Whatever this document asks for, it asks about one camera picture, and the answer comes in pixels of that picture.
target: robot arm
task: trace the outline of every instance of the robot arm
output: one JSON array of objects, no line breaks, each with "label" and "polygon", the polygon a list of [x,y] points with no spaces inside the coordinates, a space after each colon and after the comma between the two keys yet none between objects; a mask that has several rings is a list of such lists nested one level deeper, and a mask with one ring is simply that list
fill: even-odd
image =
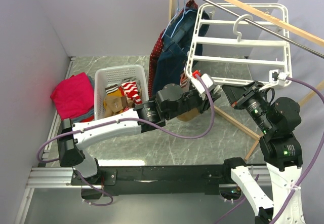
[{"label": "robot arm", "polygon": [[[217,90],[220,87],[214,85],[210,76],[205,74],[201,79],[211,91],[212,100],[215,101],[219,98]],[[88,123],[73,124],[70,119],[63,120],[59,134],[69,131],[79,131],[79,133],[58,139],[60,166],[74,167],[84,178],[93,178],[95,181],[100,177],[99,166],[96,159],[87,153],[87,147],[105,139],[136,135],[156,129],[151,125],[138,122],[137,119],[163,127],[166,125],[166,120],[194,108],[203,113],[209,107],[209,101],[203,99],[196,89],[183,93],[179,85],[169,84],[158,91],[152,100],[137,105],[122,114]]]},{"label": "robot arm", "polygon": [[[302,172],[302,152],[292,131],[301,123],[299,105],[286,97],[273,104],[266,100],[262,83],[246,86],[223,86],[234,109],[245,109],[264,133],[260,148],[270,172],[273,201],[251,177],[245,162],[228,159],[231,179],[237,183],[256,215],[255,223],[269,223],[276,216]],[[296,191],[276,223],[305,223],[300,191]]]},{"label": "robot arm", "polygon": [[[208,75],[205,85],[213,91],[212,99],[216,100],[218,88]],[[271,201],[251,177],[242,158],[228,159],[224,162],[224,176],[227,182],[235,182],[242,189],[256,215],[255,223],[269,223],[279,212],[282,204],[294,188],[301,175],[302,153],[299,142],[292,131],[301,122],[299,105],[286,97],[277,99],[273,104],[266,100],[267,91],[262,91],[263,84],[253,82],[246,86],[223,86],[231,106],[234,109],[246,109],[264,133],[260,139],[261,151],[270,172],[273,201]],[[59,133],[77,131],[58,140],[59,160],[62,167],[74,167],[89,182],[96,182],[100,171],[96,159],[93,159],[86,148],[104,139],[117,136],[136,135],[155,128],[137,122],[147,120],[164,126],[166,120],[179,116],[193,108],[203,113],[209,108],[209,102],[196,89],[182,92],[180,86],[169,84],[159,91],[154,99],[136,106],[120,115],[92,121],[72,124],[63,120]],[[302,214],[300,191],[296,191],[289,205],[276,223],[305,223]]]}]

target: hanging clothes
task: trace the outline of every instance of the hanging clothes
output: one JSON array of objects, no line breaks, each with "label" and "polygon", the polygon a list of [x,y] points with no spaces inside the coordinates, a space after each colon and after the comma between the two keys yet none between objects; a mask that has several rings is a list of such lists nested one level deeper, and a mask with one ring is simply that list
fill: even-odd
[{"label": "hanging clothes", "polygon": [[[191,9],[193,12],[187,13],[181,20],[182,11],[170,24],[163,39],[161,37],[164,31],[161,32],[150,55],[148,82],[149,97],[155,95],[157,91],[163,89],[167,84],[180,84],[180,77],[187,61],[187,53],[191,45],[198,5],[194,0],[190,0],[186,4],[186,7],[187,10]],[[209,19],[206,12],[203,12],[202,17],[204,19]],[[180,20],[181,22],[178,24],[171,38],[170,36],[174,28]],[[208,28],[208,25],[202,25],[199,30],[199,36],[204,36]],[[202,55],[202,53],[202,44],[197,44],[195,54]]]}]

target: pink towel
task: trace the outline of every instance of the pink towel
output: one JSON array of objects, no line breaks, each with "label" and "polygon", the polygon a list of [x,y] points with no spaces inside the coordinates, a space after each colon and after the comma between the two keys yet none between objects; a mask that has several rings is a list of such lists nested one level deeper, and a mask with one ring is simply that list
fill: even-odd
[{"label": "pink towel", "polygon": [[94,90],[85,73],[61,81],[51,94],[61,119],[76,118],[94,106]]}]

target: red and white striped cloth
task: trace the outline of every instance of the red and white striped cloth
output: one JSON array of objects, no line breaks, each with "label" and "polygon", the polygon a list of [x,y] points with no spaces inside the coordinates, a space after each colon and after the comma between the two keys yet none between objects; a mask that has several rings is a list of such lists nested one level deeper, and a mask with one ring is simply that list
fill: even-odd
[{"label": "red and white striped cloth", "polygon": [[131,99],[135,104],[141,104],[142,100],[138,94],[138,89],[136,86],[135,81],[129,81],[126,83],[122,83],[121,86],[124,89],[124,92],[126,93],[127,97]]}]

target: brown cloth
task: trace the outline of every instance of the brown cloth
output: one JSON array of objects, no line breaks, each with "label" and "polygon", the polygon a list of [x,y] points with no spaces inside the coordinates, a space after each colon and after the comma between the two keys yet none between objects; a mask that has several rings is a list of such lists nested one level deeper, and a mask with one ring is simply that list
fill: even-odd
[{"label": "brown cloth", "polygon": [[105,97],[106,112],[105,118],[114,116],[123,112],[124,108],[127,107],[126,96],[106,96]]}]

